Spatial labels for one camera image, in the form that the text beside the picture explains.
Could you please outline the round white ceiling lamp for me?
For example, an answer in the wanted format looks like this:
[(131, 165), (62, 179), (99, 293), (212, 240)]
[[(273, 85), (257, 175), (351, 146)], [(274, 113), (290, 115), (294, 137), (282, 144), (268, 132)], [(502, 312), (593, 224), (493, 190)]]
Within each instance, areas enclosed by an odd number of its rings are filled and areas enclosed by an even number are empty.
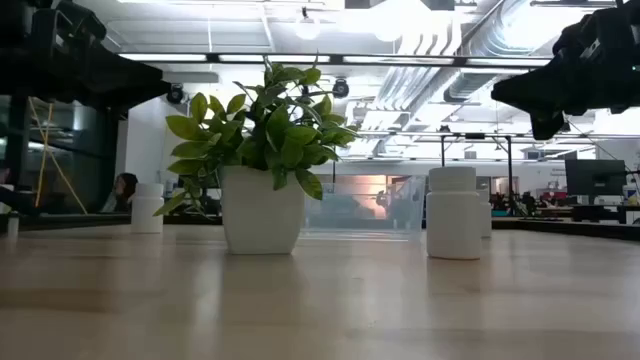
[(303, 6), (296, 18), (294, 30), (303, 40), (313, 40), (320, 34), (320, 20), (309, 15), (309, 9)]

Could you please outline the green plant in white pot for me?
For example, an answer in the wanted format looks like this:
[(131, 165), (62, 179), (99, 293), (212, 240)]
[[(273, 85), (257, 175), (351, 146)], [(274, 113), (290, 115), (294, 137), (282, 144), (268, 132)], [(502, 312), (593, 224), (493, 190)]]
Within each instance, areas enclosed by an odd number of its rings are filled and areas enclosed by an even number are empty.
[(216, 182), (229, 253), (291, 253), (306, 199), (324, 195), (313, 167), (338, 160), (337, 149), (358, 137), (356, 126), (334, 113), (332, 92), (318, 84), (321, 75), (317, 66), (266, 58), (261, 84), (242, 86), (228, 103), (198, 93), (188, 115), (168, 116), (169, 130), (181, 140), (168, 170), (184, 187), (157, 215), (183, 202), (202, 213), (205, 188)]

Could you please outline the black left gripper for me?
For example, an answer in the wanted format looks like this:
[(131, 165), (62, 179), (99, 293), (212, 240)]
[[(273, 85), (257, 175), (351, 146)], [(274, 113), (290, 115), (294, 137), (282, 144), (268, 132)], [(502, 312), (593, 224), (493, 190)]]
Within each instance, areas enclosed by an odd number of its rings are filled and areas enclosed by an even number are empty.
[(100, 57), (105, 37), (73, 0), (0, 0), (0, 95), (129, 109), (169, 91), (153, 66)]

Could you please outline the black bar with light strips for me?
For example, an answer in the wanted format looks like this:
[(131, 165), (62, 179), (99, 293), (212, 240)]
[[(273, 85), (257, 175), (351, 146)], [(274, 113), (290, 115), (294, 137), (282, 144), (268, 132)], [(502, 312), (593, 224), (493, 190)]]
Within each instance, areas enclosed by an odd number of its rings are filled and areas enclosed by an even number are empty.
[(398, 66), (533, 69), (546, 65), (547, 57), (484, 57), (450, 55), (357, 55), (288, 53), (120, 53), (129, 60), (145, 63), (262, 64), (265, 60), (295, 65)]

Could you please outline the clear plastic basket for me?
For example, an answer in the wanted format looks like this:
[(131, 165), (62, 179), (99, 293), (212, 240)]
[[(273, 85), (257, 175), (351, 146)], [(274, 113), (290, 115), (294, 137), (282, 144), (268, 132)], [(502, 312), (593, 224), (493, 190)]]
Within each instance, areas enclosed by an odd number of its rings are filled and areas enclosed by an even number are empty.
[(321, 180), (323, 198), (306, 200), (306, 233), (340, 240), (421, 239), (425, 177), (323, 175)]

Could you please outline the silver ventilation duct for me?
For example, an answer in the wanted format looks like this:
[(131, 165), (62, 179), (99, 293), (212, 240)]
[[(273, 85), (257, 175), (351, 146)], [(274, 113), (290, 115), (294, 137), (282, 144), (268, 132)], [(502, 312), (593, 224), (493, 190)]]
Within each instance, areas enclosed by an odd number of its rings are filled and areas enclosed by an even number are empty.
[[(427, 45), (439, 55), (468, 57), (530, 56), (556, 37), (569, 17), (559, 8), (535, 6), (537, 0), (497, 0), (478, 24), (461, 37), (454, 48), (453, 36), (460, 31), (447, 27), (442, 47), (431, 35), (415, 39), (412, 52)], [(494, 76), (456, 68), (393, 67), (387, 73), (374, 105), (385, 110), (417, 112), (429, 101), (463, 103)]]

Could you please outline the black gantry stand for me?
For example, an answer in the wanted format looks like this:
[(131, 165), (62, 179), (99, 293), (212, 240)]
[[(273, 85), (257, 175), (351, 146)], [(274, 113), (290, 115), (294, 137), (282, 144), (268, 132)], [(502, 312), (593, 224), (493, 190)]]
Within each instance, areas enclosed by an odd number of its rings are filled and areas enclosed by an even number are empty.
[(516, 215), (515, 211), (515, 201), (514, 201), (514, 184), (513, 184), (513, 158), (512, 158), (512, 136), (511, 135), (500, 135), (497, 133), (479, 133), (479, 132), (440, 132), (440, 164), (442, 167), (446, 166), (445, 159), (445, 140), (448, 137), (453, 137), (455, 140), (459, 140), (464, 138), (465, 140), (487, 140), (491, 139), (500, 149), (502, 149), (507, 154), (507, 166), (508, 166), (508, 204), (509, 211), (508, 215), (510, 217), (514, 217)]

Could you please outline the black computer monitor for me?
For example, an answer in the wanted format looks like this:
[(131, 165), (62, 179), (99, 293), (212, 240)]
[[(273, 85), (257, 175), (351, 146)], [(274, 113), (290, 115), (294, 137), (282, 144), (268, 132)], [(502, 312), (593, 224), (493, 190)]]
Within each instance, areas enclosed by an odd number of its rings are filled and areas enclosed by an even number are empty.
[(622, 160), (565, 161), (567, 192), (569, 195), (621, 195), (627, 184), (626, 167)]

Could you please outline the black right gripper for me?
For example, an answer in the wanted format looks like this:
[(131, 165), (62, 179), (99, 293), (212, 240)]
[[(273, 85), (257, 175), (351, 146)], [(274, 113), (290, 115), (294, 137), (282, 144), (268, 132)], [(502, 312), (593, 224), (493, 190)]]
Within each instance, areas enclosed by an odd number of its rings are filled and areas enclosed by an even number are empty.
[(529, 111), (537, 140), (566, 115), (640, 107), (640, 4), (601, 9), (566, 27), (544, 67), (496, 83), (492, 99)]

